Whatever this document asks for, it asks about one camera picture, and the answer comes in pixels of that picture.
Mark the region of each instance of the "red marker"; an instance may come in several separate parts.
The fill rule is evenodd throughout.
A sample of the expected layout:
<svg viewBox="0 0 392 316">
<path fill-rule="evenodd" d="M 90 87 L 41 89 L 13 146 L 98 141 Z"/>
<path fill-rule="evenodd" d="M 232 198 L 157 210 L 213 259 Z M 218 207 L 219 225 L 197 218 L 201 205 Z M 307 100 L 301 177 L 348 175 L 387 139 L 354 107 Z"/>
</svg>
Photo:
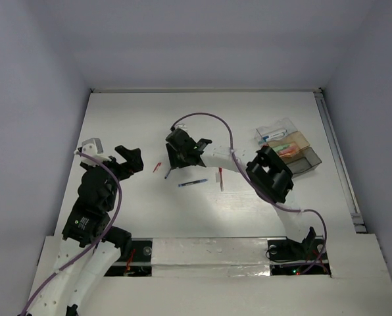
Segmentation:
<svg viewBox="0 0 392 316">
<path fill-rule="evenodd" d="M 224 181 L 222 181 L 222 168 L 220 169 L 220 187 L 221 187 L 221 192 L 224 191 Z"/>
<path fill-rule="evenodd" d="M 155 169 L 154 169 L 154 171 L 153 171 L 153 172 L 157 171 L 157 170 L 158 170 L 158 168 L 159 168 L 159 166 L 161 166 L 161 163 L 157 163 L 157 165 L 155 166 Z"/>
</svg>

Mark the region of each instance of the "black bracket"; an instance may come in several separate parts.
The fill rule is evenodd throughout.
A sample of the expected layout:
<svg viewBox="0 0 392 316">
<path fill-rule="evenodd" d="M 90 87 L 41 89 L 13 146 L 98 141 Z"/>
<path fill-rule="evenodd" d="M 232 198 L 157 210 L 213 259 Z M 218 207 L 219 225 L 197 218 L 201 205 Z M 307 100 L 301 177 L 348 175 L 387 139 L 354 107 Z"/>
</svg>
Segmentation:
<svg viewBox="0 0 392 316">
<path fill-rule="evenodd" d="M 274 203 L 285 203 L 285 197 L 294 187 L 293 173 L 278 154 L 269 146 L 257 151 L 257 156 L 247 164 L 247 175 Z"/>
<path fill-rule="evenodd" d="M 310 227 L 307 237 L 301 243 L 290 239 L 269 239 L 266 256 L 276 263 L 314 259 L 317 257 L 319 245 L 323 246 L 323 239 L 317 238 L 314 229 Z M 327 258 L 324 252 L 322 259 Z"/>
<path fill-rule="evenodd" d="M 197 165 L 205 167 L 201 155 L 212 140 L 202 138 L 195 142 L 187 132 L 180 128 L 173 130 L 165 140 L 171 169 Z"/>
<path fill-rule="evenodd" d="M 115 147 L 114 150 L 126 160 L 125 163 L 120 164 L 120 174 L 117 175 L 120 181 L 127 179 L 131 175 L 143 170 L 143 161 L 141 150 L 139 148 L 130 150 L 120 145 Z"/>
<path fill-rule="evenodd" d="M 66 316 L 78 316 L 78 306 L 76 304 L 68 306 Z"/>
<path fill-rule="evenodd" d="M 120 248 L 120 257 L 129 258 L 132 250 L 132 234 L 127 230 L 112 226 L 103 241 L 110 242 L 116 248 Z"/>
</svg>

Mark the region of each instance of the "white enclosure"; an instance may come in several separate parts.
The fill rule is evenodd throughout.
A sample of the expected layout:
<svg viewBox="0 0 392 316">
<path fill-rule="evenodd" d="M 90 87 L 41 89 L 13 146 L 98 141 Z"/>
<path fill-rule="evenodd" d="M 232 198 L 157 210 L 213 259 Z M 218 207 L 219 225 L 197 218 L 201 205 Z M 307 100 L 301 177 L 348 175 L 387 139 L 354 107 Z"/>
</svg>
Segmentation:
<svg viewBox="0 0 392 316">
<path fill-rule="evenodd" d="M 216 93 L 193 93 L 201 91 Z M 312 91 L 324 94 L 320 115 Z M 139 302 L 151 282 L 148 295 L 157 303 L 148 313 L 185 313 L 193 295 L 209 314 L 204 308 L 217 294 L 218 313 L 231 313 L 235 304 L 245 315 L 250 306 L 317 315 L 321 309 L 306 304 L 313 294 L 305 291 L 315 284 L 321 299 L 314 306 L 341 311 L 345 302 L 347 315 L 392 313 L 392 0 L 0 0 L 0 315 L 19 314 L 44 239 L 55 233 L 47 237 L 34 286 L 47 273 L 83 173 L 72 152 L 88 137 L 102 138 L 108 154 L 119 144 L 143 150 L 145 170 L 123 183 L 117 223 L 135 237 L 284 234 L 274 210 L 238 174 L 224 172 L 223 192 L 214 170 L 163 178 L 168 127 L 202 110 L 230 123 L 236 147 L 256 149 L 254 128 L 283 117 L 307 136 L 323 163 L 295 179 L 295 195 L 325 216 L 335 279 L 222 280 L 221 293 L 205 281 L 193 291 L 188 285 L 195 280 L 134 280 L 142 290 L 131 301 Z M 194 138 L 228 142 L 212 118 L 186 124 Z M 343 180 L 348 174 L 352 186 Z M 177 187 L 196 177 L 208 181 Z M 355 234 L 353 210 L 370 235 Z M 322 231 L 314 216 L 308 219 Z M 349 246 L 360 261 L 342 253 Z M 338 271 L 349 274 L 338 278 Z M 111 309 L 105 296 L 121 300 L 123 282 L 104 279 L 90 308 L 126 310 L 117 303 Z M 230 287 L 235 282 L 241 288 Z M 248 296 L 252 287 L 259 296 Z M 188 288 L 177 293 L 183 305 L 166 305 L 160 288 Z M 286 311 L 274 307 L 283 293 L 294 294 Z"/>
<path fill-rule="evenodd" d="M 171 124 L 192 111 L 221 116 L 233 129 L 235 146 L 253 151 L 258 148 L 253 140 L 258 126 L 289 117 L 302 131 L 323 163 L 296 178 L 294 191 L 302 208 L 317 209 L 324 217 L 332 278 L 268 276 L 266 244 L 256 238 L 236 237 L 285 236 L 285 231 L 272 207 L 257 197 L 240 174 L 224 174 L 223 192 L 215 181 L 215 169 L 188 167 L 174 170 L 164 179 L 169 168 L 164 139 Z M 184 123 L 197 140 L 229 142 L 219 120 L 200 116 Z M 300 309 L 306 315 L 392 315 L 392 284 L 383 257 L 374 235 L 355 234 L 313 93 L 95 93 L 89 100 L 79 144 L 94 136 L 101 137 L 106 154 L 119 144 L 142 150 L 145 168 L 122 182 L 124 199 L 115 225 L 135 238 L 156 239 L 153 276 L 104 278 L 82 316 L 118 315 L 125 309 L 142 315 L 155 311 L 165 315 L 225 316 L 232 311 L 264 315 L 267 310 L 294 315 Z M 162 165 L 153 172 L 158 162 Z M 35 286 L 48 274 L 48 265 L 57 255 L 59 236 L 83 173 L 75 158 L 56 236 L 47 241 Z M 200 178 L 208 182 L 178 187 Z M 306 220 L 322 232 L 314 215 L 307 215 Z M 206 237 L 236 239 L 212 242 L 204 241 Z M 233 269 L 240 265 L 244 269 L 246 264 L 267 268 L 261 276 L 244 276 L 250 275 L 247 272 L 236 276 Z M 177 265 L 181 266 L 179 272 L 174 268 Z M 132 303 L 144 302 L 143 293 L 150 301 L 145 308 Z M 311 304 L 311 295 L 317 304 Z M 288 304 L 288 297 L 294 304 Z"/>
</svg>

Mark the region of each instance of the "white table surface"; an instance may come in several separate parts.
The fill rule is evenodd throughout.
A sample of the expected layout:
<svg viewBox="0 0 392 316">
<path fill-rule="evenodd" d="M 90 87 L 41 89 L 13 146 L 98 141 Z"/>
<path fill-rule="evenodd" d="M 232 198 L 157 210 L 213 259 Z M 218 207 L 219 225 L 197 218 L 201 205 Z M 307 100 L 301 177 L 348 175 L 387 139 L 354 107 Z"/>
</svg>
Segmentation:
<svg viewBox="0 0 392 316">
<path fill-rule="evenodd" d="M 258 149 L 255 128 L 289 117 L 306 136 L 323 163 L 295 179 L 299 205 L 317 209 L 328 226 L 330 239 L 355 235 L 335 163 L 310 92 L 262 93 L 101 93 L 91 94 L 79 144 L 101 138 L 105 153 L 114 147 L 141 148 L 145 168 L 122 181 L 124 199 L 116 226 L 135 238 L 258 237 L 284 236 L 276 212 L 261 201 L 241 175 L 224 171 L 224 191 L 215 181 L 215 169 L 188 167 L 169 169 L 165 137 L 171 124 L 188 113 L 217 114 L 231 126 L 236 148 Z M 191 117 L 184 120 L 190 135 L 228 145 L 219 120 Z M 66 187 L 56 234 L 60 233 L 77 198 L 84 170 L 76 157 Z M 158 162 L 160 169 L 153 173 Z M 207 178 L 208 182 L 185 188 L 179 183 Z M 312 214 L 305 215 L 320 234 L 322 227 Z"/>
<path fill-rule="evenodd" d="M 110 93 L 92 94 L 79 139 L 101 138 L 105 152 L 141 148 L 145 170 L 122 182 L 116 226 L 135 238 L 283 236 L 275 211 L 236 173 L 189 167 L 168 180 L 165 137 L 180 116 L 206 111 L 231 126 L 236 147 L 257 149 L 255 128 L 289 117 L 323 163 L 295 179 L 301 207 L 317 209 L 328 226 L 328 276 L 103 278 L 81 316 L 100 315 L 392 315 L 392 283 L 374 235 L 358 235 L 312 93 Z M 185 120 L 195 140 L 228 144 L 226 129 L 208 117 Z M 158 162 L 159 171 L 153 173 Z M 77 198 L 84 171 L 74 159 L 56 236 L 47 238 L 33 289 L 49 274 L 61 230 Z M 208 178 L 186 188 L 188 180 Z M 307 215 L 317 232 L 314 215 Z"/>
</svg>

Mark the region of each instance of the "black base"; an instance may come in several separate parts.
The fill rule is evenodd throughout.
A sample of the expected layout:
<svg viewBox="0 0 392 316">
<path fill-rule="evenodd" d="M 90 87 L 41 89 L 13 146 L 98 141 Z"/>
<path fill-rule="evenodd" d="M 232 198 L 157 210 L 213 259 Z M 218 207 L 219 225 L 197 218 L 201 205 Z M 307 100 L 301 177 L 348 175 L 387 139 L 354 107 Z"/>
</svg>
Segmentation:
<svg viewBox="0 0 392 316">
<path fill-rule="evenodd" d="M 114 265 L 105 273 L 105 277 L 151 277 L 152 276 L 152 240 L 132 240 L 133 259 L 126 270 L 126 265 Z M 127 262 L 130 255 L 122 256 L 117 262 Z"/>
<path fill-rule="evenodd" d="M 78 306 L 76 304 L 68 306 L 66 316 L 78 316 Z"/>
<path fill-rule="evenodd" d="M 317 257 L 318 246 L 323 245 L 322 238 L 315 238 L 311 246 L 304 248 L 300 243 L 296 243 L 289 239 L 275 239 L 268 240 L 268 253 L 269 260 L 274 262 L 284 261 L 298 261 L 298 260 L 313 260 Z M 322 254 L 322 260 L 327 260 L 328 255 L 325 252 Z"/>
</svg>

